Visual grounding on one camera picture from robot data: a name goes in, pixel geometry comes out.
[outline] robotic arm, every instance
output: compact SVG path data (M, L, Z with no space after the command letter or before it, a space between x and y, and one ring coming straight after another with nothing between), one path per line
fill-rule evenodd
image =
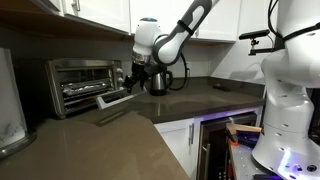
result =
M138 81L142 88L149 77L165 71L167 66L177 62L186 41L218 1L195 0L168 36L161 35L156 19L140 20L134 38L132 75L126 76L124 82L129 93ZM157 64L151 63L151 54Z

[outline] robot body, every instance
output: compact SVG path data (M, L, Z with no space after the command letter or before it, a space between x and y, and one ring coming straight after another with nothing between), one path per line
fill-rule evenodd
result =
M319 7L318 0L280 0L278 32L285 37L315 25ZM320 87L319 46L320 30L310 31L285 41L285 50L262 62L267 102L252 156L284 179L320 179L320 147L308 138L314 106L306 93L306 87Z

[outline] oven tray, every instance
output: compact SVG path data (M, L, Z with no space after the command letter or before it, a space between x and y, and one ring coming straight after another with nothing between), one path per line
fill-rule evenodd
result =
M98 90L113 90L114 86L110 79L104 79L82 83L69 83L61 85L61 89L65 96L74 96Z

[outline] kettle handle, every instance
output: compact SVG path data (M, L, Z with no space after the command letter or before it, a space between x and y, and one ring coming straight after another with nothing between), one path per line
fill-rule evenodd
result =
M168 83L167 83L167 74L169 75L169 82ZM172 72L171 71L165 71L164 72L164 79L165 79L165 82L166 82L166 89L168 89L173 83Z

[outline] appliance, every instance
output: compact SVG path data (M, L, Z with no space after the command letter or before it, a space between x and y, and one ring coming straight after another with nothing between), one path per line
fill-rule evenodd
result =
M254 126L257 115L253 112L204 121L200 127L197 180L231 180L228 176L229 150L226 124Z
M22 59L16 68L23 100L60 119L96 105L98 95L110 102L125 92L120 60Z
M36 139L28 131L15 83L10 50L0 48L0 159Z
M150 94L153 96L164 96L167 94L167 89L172 85L172 72L164 71L158 73L151 78Z

